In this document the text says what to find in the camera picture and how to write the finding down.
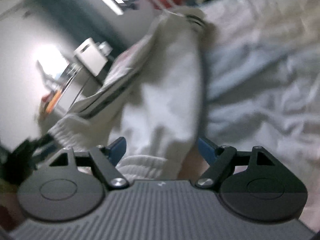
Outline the pink bed sheet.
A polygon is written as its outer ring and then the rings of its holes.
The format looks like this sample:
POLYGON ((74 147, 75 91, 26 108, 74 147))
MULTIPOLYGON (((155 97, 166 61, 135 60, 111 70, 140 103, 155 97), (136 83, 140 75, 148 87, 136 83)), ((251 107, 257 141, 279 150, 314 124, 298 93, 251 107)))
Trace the pink bed sheet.
POLYGON ((319 0, 211 0, 201 9, 201 134, 274 154, 306 185, 300 218, 318 231, 319 0))

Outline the white sweatpants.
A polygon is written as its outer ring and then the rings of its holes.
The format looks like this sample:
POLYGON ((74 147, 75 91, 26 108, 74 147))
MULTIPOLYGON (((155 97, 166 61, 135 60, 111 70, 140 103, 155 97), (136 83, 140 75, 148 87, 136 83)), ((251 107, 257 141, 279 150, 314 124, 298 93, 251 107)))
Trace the white sweatpants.
POLYGON ((116 58, 103 86, 76 102, 49 134, 76 151, 124 137, 127 149, 116 167, 127 180, 175 179, 201 120, 204 18, 192 7, 159 15, 116 58))

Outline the white black chair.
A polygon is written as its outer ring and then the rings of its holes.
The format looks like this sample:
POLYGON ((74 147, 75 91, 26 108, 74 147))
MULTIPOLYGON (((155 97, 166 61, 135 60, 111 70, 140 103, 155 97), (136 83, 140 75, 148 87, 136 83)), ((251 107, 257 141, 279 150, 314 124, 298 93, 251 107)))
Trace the white black chair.
POLYGON ((102 87, 114 61, 112 52, 113 48, 108 42, 94 42, 93 38, 86 39, 76 48, 73 59, 79 67, 80 83, 83 83, 84 90, 102 87))

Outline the dark teal left curtain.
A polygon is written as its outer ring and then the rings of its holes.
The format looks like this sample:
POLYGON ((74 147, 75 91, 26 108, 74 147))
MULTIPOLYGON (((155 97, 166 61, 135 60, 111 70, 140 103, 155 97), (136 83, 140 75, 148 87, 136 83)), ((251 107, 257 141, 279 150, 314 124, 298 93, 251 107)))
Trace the dark teal left curtain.
POLYGON ((111 23, 105 20, 89 2, 85 0, 35 1, 44 7, 77 42, 82 43, 90 37, 95 42, 106 41, 116 55, 128 48, 111 23))

